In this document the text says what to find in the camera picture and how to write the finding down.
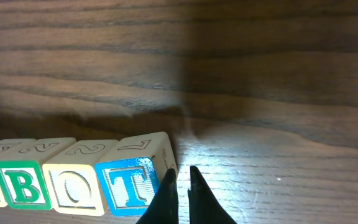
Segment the wooden surface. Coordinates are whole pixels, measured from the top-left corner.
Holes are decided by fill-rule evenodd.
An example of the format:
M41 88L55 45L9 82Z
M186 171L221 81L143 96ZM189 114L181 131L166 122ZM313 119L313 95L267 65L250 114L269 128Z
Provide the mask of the wooden surface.
M0 0L0 139L157 131L180 223L190 165L238 223L358 223L358 0Z

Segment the green border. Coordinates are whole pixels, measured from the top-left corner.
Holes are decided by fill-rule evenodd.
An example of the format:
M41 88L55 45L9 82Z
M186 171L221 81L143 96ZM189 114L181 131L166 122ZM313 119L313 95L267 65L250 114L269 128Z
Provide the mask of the green border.
M7 189L5 179L2 175L1 172L2 168L34 168L35 174L40 184L42 195L44 196L45 199L45 205L31 204L31 203L14 203L11 198L11 194ZM5 200L11 208L24 209L24 210L52 209L52 204L47 191L47 186L45 185L44 177L42 175L40 165L38 164L37 161L0 161L0 185L1 185L1 190L5 196Z

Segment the dark brown wood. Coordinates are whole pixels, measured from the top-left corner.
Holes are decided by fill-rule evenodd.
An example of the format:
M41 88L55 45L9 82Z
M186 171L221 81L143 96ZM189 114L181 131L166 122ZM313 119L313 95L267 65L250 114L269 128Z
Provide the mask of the dark brown wood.
M157 131L181 223L191 165L238 223L358 223L358 0L0 0L0 139Z

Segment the blue border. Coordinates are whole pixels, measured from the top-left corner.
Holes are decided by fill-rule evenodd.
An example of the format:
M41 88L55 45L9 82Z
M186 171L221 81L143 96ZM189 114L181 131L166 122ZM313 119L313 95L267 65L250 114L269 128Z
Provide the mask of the blue border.
M98 176L100 185L102 186L102 190L104 193L104 197L109 205L111 213L114 216L135 216L135 215L143 215L146 212L147 208L122 208L116 209L116 206L112 200L112 195L109 190L109 186L107 184L106 178L104 178L103 170L105 169L118 169L118 168L126 168L126 167L146 167L149 176L153 185L154 193L157 193L158 187L160 185L157 177L157 173L155 171L153 161L149 157L138 157L133 159L123 159L119 161L109 161L109 162L101 162L95 164L94 169L96 171L96 175Z

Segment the black tip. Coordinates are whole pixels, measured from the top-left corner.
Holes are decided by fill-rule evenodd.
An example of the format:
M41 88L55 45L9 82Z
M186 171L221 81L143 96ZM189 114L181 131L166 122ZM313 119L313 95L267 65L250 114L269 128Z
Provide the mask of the black tip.
M191 224L236 224L216 200L197 167L190 167L188 191Z
M178 204L176 172L169 169L147 211L137 224L178 224Z

